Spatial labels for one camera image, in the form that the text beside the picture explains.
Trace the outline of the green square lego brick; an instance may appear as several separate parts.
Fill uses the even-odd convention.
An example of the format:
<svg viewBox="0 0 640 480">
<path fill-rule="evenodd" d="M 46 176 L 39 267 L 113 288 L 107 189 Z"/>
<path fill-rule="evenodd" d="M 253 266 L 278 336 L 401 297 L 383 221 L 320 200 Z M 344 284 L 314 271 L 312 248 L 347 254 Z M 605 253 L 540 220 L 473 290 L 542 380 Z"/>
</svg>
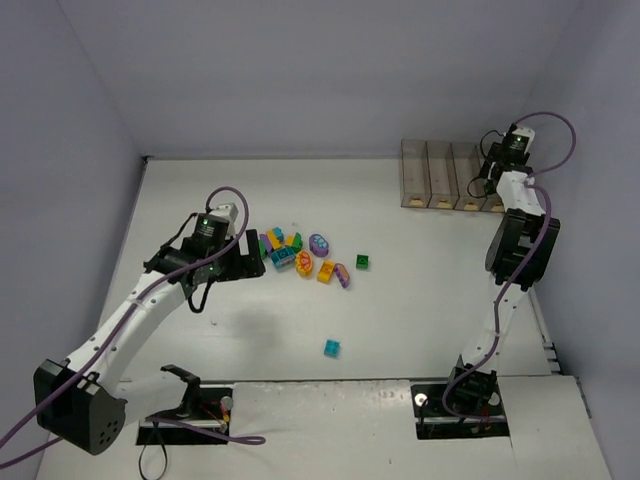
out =
<svg viewBox="0 0 640 480">
<path fill-rule="evenodd" d="M 365 254 L 356 255 L 356 269 L 368 270 L 370 266 L 369 256 Z"/>
</svg>

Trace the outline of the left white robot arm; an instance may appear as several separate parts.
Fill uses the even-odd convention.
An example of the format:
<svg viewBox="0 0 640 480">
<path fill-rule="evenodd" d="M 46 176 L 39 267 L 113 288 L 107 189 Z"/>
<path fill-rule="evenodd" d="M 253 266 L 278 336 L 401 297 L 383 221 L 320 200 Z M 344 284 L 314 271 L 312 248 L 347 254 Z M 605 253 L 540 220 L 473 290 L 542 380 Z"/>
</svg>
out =
<svg viewBox="0 0 640 480">
<path fill-rule="evenodd" d="M 165 242 L 144 263 L 129 296 L 80 348 L 34 373 L 38 424 L 91 455 L 106 451 L 125 426 L 157 414 L 174 421 L 198 413 L 200 378 L 173 364 L 130 385 L 125 370 L 159 325 L 198 288 L 262 276 L 258 233 L 233 231 L 235 216 L 220 209 L 195 217 L 179 248 Z"/>
</svg>

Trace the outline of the cyan square lego brick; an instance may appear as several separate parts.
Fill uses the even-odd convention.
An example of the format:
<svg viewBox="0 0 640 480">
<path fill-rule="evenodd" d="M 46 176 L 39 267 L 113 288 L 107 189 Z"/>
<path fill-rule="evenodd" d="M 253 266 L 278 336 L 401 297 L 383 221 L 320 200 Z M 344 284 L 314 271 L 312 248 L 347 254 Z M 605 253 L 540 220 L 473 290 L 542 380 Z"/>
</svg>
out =
<svg viewBox="0 0 640 480">
<path fill-rule="evenodd" d="M 337 340 L 327 339 L 323 349 L 323 355 L 327 358 L 337 359 L 341 354 L 341 343 Z"/>
</svg>

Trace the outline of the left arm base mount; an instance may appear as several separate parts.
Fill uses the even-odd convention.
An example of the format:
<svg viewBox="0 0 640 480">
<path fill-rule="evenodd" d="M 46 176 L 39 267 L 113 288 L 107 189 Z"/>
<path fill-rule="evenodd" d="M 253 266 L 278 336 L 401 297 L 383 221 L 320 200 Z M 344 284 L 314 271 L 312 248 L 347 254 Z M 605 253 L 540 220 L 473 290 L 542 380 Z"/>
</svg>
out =
<svg viewBox="0 0 640 480">
<path fill-rule="evenodd" d="M 202 384 L 199 399 L 192 402 L 189 414 L 185 410 L 158 412 L 163 419 L 184 422 L 209 432 L 228 435 L 233 408 L 233 387 L 231 385 Z M 228 440 L 202 435 L 184 427 L 159 423 L 154 427 L 148 420 L 138 423 L 135 444 L 137 446 L 212 446 L 227 445 Z"/>
</svg>

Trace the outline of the purple oval paw lego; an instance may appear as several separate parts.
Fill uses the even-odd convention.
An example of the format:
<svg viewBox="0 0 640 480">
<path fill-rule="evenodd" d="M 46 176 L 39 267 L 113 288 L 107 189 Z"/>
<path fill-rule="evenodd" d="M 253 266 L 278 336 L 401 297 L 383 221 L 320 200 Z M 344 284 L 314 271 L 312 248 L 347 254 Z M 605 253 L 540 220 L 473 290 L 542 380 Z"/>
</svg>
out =
<svg viewBox="0 0 640 480">
<path fill-rule="evenodd" d="M 329 243 L 323 235 L 313 233 L 309 236 L 309 250 L 316 257 L 327 257 L 329 255 L 329 249 Z"/>
</svg>

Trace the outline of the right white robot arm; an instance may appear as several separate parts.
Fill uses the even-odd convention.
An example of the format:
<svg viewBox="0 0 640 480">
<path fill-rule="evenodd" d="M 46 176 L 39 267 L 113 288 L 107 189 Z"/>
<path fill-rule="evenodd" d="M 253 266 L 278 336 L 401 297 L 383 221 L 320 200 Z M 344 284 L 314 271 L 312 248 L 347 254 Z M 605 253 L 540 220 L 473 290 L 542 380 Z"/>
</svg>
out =
<svg viewBox="0 0 640 480">
<path fill-rule="evenodd" d="M 490 311 L 479 333 L 458 357 L 442 396 L 445 411 L 482 420 L 497 383 L 497 363 L 521 300 L 543 277 L 560 231 L 548 192 L 527 166 L 535 132 L 513 124 L 493 145 L 481 169 L 504 213 L 485 257 Z"/>
</svg>

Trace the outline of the purple long lego brick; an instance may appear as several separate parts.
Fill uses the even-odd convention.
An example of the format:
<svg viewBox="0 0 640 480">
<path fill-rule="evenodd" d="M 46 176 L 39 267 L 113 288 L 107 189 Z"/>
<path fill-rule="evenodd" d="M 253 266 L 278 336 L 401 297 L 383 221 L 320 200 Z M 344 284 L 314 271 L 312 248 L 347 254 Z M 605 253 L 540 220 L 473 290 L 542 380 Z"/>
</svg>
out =
<svg viewBox="0 0 640 480">
<path fill-rule="evenodd" d="M 341 287 L 343 289 L 348 289 L 351 283 L 351 278 L 345 265 L 342 263 L 336 263 L 334 265 L 334 273 Z"/>
</svg>

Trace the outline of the yellow square lego brick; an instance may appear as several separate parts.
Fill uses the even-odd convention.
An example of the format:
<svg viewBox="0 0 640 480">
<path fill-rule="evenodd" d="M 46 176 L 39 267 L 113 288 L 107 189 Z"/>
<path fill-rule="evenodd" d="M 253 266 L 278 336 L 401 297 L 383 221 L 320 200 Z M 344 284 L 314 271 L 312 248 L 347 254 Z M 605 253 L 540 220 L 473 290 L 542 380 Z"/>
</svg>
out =
<svg viewBox="0 0 640 480">
<path fill-rule="evenodd" d="M 316 279 L 323 284 L 328 284 L 331 281 L 334 268 L 334 262 L 325 260 L 319 268 Z"/>
</svg>

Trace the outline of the orange oval lego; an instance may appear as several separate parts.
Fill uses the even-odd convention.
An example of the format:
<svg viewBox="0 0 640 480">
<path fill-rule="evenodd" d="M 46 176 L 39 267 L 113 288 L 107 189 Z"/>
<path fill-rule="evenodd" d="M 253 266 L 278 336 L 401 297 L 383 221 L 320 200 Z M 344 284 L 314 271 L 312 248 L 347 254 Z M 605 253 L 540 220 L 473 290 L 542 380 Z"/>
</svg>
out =
<svg viewBox="0 0 640 480">
<path fill-rule="evenodd" d="M 295 268 L 299 276 L 306 278 L 313 273 L 313 258 L 306 250 L 301 250 L 296 254 Z"/>
</svg>

